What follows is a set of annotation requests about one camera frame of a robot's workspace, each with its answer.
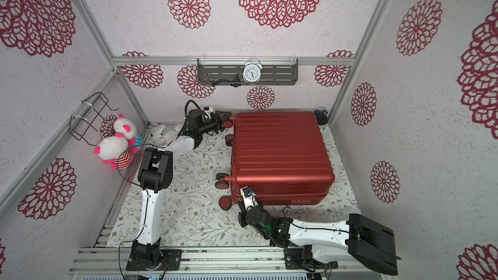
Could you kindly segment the red hard-shell suitcase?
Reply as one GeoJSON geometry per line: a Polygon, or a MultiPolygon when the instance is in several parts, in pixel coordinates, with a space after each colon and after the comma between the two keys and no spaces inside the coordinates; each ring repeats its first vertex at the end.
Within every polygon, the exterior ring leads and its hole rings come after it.
{"type": "Polygon", "coordinates": [[[231,172],[215,186],[229,189],[219,200],[228,211],[251,187],[265,206],[319,204],[335,175],[312,111],[253,112],[231,116],[231,172]]]}

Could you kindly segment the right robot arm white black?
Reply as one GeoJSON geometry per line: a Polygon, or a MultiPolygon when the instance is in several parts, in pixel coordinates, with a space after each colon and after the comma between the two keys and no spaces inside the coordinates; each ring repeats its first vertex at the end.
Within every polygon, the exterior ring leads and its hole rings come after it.
{"type": "Polygon", "coordinates": [[[273,216],[256,200],[240,200],[237,204],[242,227],[253,227],[271,246],[300,248],[299,264],[304,269],[318,269],[338,261],[334,251],[341,250],[346,258],[354,258],[374,272],[398,275],[400,258],[393,230],[363,215],[351,213],[340,222],[303,222],[273,216]]]}

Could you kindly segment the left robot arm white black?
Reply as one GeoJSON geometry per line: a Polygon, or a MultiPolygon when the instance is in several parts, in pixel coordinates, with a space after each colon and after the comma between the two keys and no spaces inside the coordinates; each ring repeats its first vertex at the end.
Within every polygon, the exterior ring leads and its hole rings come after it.
{"type": "Polygon", "coordinates": [[[195,101],[189,100],[184,106],[184,123],[173,140],[165,146],[148,144],[137,174],[141,189],[142,208],[140,227],[131,244],[127,271],[163,272],[173,269],[178,259],[161,251],[160,217],[166,189],[173,179],[174,160],[196,149],[205,134],[213,135],[231,127],[230,111],[212,111],[208,114],[195,101]]]}

